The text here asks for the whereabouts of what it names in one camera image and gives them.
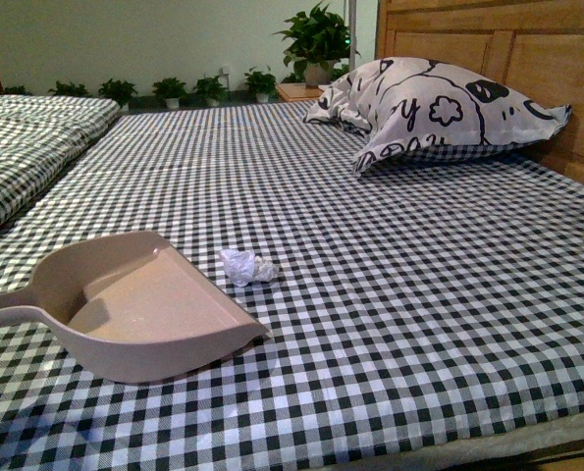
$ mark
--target pillow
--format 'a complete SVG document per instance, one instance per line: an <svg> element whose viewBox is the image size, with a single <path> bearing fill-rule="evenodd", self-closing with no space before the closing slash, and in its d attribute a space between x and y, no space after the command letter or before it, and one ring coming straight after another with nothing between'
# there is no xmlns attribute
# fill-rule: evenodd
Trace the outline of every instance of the pillow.
<svg viewBox="0 0 584 471"><path fill-rule="evenodd" d="M464 161L547 140L566 125L570 111L570 106L546 110L457 66L393 57L335 81L304 121L368 134L367 144L353 157L358 174L388 157Z"/></svg>

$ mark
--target wooden headboard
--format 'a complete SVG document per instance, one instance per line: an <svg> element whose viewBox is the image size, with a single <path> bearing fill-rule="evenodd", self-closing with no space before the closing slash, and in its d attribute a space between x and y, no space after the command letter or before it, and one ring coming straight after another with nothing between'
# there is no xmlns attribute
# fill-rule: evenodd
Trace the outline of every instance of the wooden headboard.
<svg viewBox="0 0 584 471"><path fill-rule="evenodd" d="M380 0L377 58L423 57L470 69L546 107L568 126L526 149L584 183L584 0Z"/></svg>

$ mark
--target dustpan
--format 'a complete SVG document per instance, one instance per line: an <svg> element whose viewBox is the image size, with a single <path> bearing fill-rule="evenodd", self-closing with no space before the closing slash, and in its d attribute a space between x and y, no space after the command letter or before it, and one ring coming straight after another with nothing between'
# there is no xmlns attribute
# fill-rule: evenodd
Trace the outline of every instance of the dustpan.
<svg viewBox="0 0 584 471"><path fill-rule="evenodd" d="M163 380L267 329L153 232L63 247L25 288L0 294L0 327L46 324L76 361L112 381Z"/></svg>

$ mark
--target mattress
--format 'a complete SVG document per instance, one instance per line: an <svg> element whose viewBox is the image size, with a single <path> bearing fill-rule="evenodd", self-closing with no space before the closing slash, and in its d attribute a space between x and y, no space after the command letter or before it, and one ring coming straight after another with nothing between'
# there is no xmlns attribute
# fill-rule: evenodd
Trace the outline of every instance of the mattress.
<svg viewBox="0 0 584 471"><path fill-rule="evenodd" d="M106 131L118 110L106 99L0 95L0 225Z"/></svg>
<svg viewBox="0 0 584 471"><path fill-rule="evenodd" d="M518 155L356 178L362 138L307 106L123 117L0 230L0 292L152 230L271 331L129 386L44 326L0 329L0 468L306 468L584 412L584 186ZM229 247L279 278L234 287Z"/></svg>

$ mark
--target black and white checkered sheet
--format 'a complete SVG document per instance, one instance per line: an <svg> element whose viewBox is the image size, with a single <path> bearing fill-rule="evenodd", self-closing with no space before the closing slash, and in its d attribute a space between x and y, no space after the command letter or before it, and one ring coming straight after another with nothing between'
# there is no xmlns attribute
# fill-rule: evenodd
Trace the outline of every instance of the black and white checkered sheet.
<svg viewBox="0 0 584 471"><path fill-rule="evenodd" d="M113 100L0 95L0 225L106 131L118 110Z"/></svg>
<svg viewBox="0 0 584 471"><path fill-rule="evenodd" d="M584 411L584 186L518 156L357 179L360 138L306 107L123 117L0 231L0 292L66 243L153 230L271 331L128 386L0 329L0 468L306 468ZM235 288L227 247L280 277Z"/></svg>

